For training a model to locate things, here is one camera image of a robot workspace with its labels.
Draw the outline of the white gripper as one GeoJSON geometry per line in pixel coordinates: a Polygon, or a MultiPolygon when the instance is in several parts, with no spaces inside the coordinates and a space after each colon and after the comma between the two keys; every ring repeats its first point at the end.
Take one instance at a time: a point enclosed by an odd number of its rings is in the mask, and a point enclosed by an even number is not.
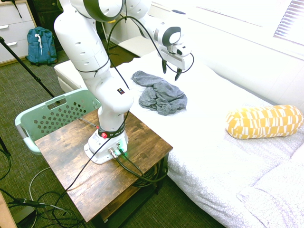
{"type": "Polygon", "coordinates": [[[187,69],[187,57],[181,57],[177,54],[170,53],[167,49],[163,49],[161,47],[158,48],[158,55],[162,59],[162,70],[165,74],[167,72],[167,63],[171,63],[177,67],[175,81],[178,80],[180,75],[182,74],[182,70],[187,69]]]}

